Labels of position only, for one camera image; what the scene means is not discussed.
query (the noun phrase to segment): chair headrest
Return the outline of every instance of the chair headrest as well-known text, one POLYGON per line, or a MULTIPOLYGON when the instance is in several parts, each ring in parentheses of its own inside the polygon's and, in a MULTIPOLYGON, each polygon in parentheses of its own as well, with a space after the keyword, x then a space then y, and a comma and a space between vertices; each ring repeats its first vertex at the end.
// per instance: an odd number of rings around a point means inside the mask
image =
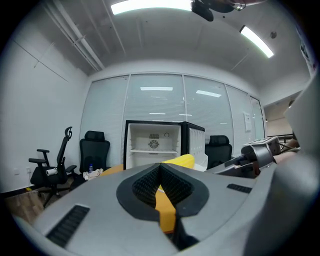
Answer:
POLYGON ((85 133, 84 138, 88 141, 104 142, 105 134, 103 131, 88 130, 85 133))
POLYGON ((210 146, 224 146, 229 145, 229 139, 225 135, 212 135, 210 136, 210 146))

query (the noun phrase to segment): black vent grille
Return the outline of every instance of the black vent grille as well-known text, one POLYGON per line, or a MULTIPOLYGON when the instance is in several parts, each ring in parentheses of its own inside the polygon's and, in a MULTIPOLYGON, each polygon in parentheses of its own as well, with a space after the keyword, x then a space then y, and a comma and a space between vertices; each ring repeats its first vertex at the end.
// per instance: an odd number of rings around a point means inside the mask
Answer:
POLYGON ((155 133, 155 134, 150 134, 149 139, 159 139, 159 134, 155 133))
POLYGON ((156 208, 156 192, 160 186, 159 167, 144 175, 132 185, 134 195, 145 204, 156 208))
POLYGON ((46 237, 56 245, 65 247, 89 210, 80 205, 74 206, 46 237))
POLYGON ((243 193, 247 193, 249 194, 252 190, 251 187, 247 187, 247 186, 241 186, 241 185, 237 185, 237 184, 229 184, 228 186, 226 186, 228 189, 231 190, 236 190, 239 192, 243 192, 243 193))
POLYGON ((167 170, 164 166, 161 168, 161 186, 174 207, 190 196, 194 190, 191 183, 167 170))

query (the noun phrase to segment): wooden floor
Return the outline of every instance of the wooden floor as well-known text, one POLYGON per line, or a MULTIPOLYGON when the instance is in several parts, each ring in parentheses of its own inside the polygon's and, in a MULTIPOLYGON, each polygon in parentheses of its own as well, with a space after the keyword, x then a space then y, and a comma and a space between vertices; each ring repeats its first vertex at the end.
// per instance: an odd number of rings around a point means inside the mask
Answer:
MULTIPOLYGON (((70 177, 65 184, 59 185, 58 188, 68 188, 70 187, 72 182, 73 182, 73 178, 70 177)), ((43 192, 41 192, 40 193, 41 196, 39 196, 38 191, 41 191, 44 189, 47 189, 47 188, 39 188, 34 191, 8 197, 4 199, 4 202, 6 203, 9 211, 13 215, 16 215, 24 219, 28 223, 33 224, 37 216, 44 211, 43 203, 46 201, 46 199, 49 196, 49 193, 43 193, 43 192)), ((62 197, 67 193, 69 193, 68 190, 59 192, 59 194, 62 197)), ((53 204, 57 200, 59 200, 57 196, 51 197, 46 207, 53 204)))

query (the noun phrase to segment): ceiling light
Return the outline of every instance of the ceiling light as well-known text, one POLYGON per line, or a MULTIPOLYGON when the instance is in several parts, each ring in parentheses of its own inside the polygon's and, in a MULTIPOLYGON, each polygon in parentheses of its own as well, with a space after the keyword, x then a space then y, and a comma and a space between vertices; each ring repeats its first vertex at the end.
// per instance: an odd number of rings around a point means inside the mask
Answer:
POLYGON ((196 94, 203 94, 203 95, 208 95, 208 96, 213 96, 219 98, 221 94, 205 91, 205 90, 197 90, 196 94))
POLYGON ((172 91, 173 87, 140 87, 141 91, 172 91))
POLYGON ((240 30, 240 33, 248 38, 251 42, 253 42, 256 46, 260 48, 261 51, 268 57, 272 57, 274 53, 270 50, 270 48, 265 44, 264 41, 261 40, 259 36, 257 36, 251 29, 247 26, 243 26, 240 30))
POLYGON ((191 11, 191 0, 127 0, 111 5, 114 15, 146 8, 173 8, 191 11))

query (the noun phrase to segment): white paper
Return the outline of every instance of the white paper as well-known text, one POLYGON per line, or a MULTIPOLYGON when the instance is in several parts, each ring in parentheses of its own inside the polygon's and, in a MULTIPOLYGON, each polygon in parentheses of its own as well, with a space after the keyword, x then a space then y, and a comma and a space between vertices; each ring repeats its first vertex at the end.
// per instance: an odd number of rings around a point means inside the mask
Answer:
POLYGON ((245 131, 250 132, 252 129, 251 116, 249 113, 243 112, 245 131))

